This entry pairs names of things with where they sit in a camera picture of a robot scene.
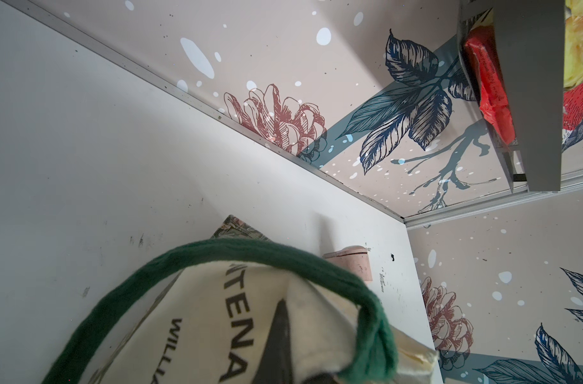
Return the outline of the cream green-handled tote bag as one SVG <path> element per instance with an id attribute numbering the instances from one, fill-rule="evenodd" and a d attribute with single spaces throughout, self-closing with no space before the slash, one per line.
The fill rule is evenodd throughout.
<path id="1" fill-rule="evenodd" d="M 429 383 L 432 347 L 397 330 L 361 278 L 229 216 L 104 296 L 44 377 L 77 383 L 118 321 L 164 290 L 92 383 Z"/>

